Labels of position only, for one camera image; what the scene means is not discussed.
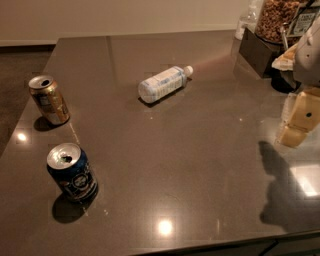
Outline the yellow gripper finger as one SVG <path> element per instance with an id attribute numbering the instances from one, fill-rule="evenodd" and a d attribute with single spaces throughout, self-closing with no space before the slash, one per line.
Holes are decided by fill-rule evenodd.
<path id="1" fill-rule="evenodd" d="M 298 147 L 320 123 L 320 88 L 307 87 L 298 94 L 289 93 L 281 114 L 275 142 Z"/>

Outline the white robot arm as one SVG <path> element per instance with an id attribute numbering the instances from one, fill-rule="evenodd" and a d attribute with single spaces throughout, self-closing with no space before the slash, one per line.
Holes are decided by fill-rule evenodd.
<path id="1" fill-rule="evenodd" d="M 290 93 L 285 100 L 276 137 L 277 144 L 296 148 L 320 123 L 320 17 L 272 67 L 292 71 L 293 79 L 301 83 L 301 91 Z"/>

